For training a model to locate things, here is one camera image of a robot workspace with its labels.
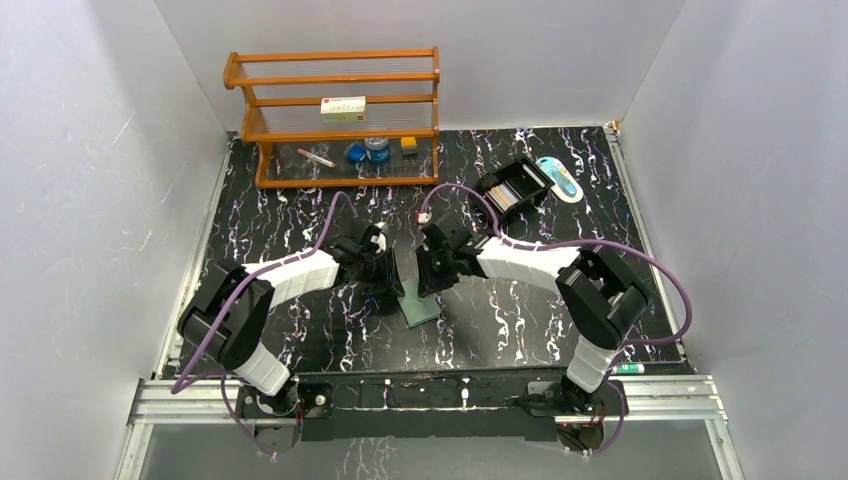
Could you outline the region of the mint green card holder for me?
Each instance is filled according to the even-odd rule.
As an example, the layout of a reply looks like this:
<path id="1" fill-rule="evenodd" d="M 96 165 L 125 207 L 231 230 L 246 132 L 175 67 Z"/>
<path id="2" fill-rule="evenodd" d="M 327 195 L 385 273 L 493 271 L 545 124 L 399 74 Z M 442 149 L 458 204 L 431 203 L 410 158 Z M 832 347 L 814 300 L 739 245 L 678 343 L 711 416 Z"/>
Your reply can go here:
<path id="1" fill-rule="evenodd" d="M 408 328 L 415 328 L 426 322 L 437 319 L 441 314 L 441 306 L 437 295 L 424 297 L 418 295 L 419 280 L 409 278 L 402 282 L 404 295 L 398 298 L 400 310 Z"/>

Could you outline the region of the black card storage box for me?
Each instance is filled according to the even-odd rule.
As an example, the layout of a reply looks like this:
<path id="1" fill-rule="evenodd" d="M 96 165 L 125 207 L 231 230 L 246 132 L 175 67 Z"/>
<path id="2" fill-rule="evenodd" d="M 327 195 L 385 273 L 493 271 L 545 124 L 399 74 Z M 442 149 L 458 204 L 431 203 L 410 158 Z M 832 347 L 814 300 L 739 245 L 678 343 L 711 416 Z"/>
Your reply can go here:
<path id="1" fill-rule="evenodd" d="M 547 197 L 554 182 L 527 158 L 513 159 L 485 173 L 473 189 L 484 200 L 472 198 L 473 204 L 483 213 L 486 206 L 495 212 L 501 226 L 516 220 L 520 214 L 529 213 Z"/>

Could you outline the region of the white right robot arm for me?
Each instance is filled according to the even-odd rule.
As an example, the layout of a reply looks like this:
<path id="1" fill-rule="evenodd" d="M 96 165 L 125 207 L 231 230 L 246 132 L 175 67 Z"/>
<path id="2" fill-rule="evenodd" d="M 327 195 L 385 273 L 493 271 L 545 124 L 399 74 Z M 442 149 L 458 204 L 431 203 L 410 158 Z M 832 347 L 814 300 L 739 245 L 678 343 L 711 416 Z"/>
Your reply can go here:
<path id="1" fill-rule="evenodd" d="M 452 288 L 462 276 L 506 279 L 560 296 L 579 338 L 559 386 L 528 392 L 530 411 L 590 413 L 630 330 L 645 312 L 648 294 L 622 258 L 598 243 L 580 247 L 531 245 L 473 232 L 450 217 L 422 227 L 416 249 L 421 297 Z"/>

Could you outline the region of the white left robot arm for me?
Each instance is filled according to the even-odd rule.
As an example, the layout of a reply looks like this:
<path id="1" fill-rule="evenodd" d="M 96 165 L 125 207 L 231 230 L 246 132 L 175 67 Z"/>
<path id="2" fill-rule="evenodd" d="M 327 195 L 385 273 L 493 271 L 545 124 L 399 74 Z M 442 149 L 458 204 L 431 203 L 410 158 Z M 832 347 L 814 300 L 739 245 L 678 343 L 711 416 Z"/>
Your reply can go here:
<path id="1" fill-rule="evenodd" d="M 275 416 L 294 411 L 299 391 L 290 370 L 262 343 L 272 308 L 313 291 L 357 283 L 369 296 L 404 294 L 392 247 L 382 228 L 354 219 L 315 252 L 254 264 L 224 259 L 211 269 L 181 313 L 177 331 L 260 392 Z"/>

